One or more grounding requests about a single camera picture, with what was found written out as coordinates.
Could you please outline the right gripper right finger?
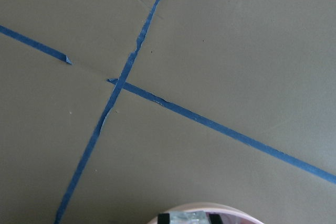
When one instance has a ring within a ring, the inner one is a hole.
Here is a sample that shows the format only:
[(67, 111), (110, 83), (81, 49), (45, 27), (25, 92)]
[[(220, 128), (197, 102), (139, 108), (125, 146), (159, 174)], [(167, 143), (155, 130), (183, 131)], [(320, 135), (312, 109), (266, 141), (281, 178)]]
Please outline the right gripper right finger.
[(210, 224), (223, 224), (222, 218), (219, 214), (208, 215)]

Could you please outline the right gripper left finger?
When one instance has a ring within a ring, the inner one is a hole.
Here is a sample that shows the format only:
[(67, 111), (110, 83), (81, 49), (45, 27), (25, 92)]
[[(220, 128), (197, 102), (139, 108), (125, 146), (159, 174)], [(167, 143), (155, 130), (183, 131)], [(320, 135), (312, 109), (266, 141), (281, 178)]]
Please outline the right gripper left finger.
[(158, 214), (157, 224), (170, 224), (170, 214), (169, 213)]

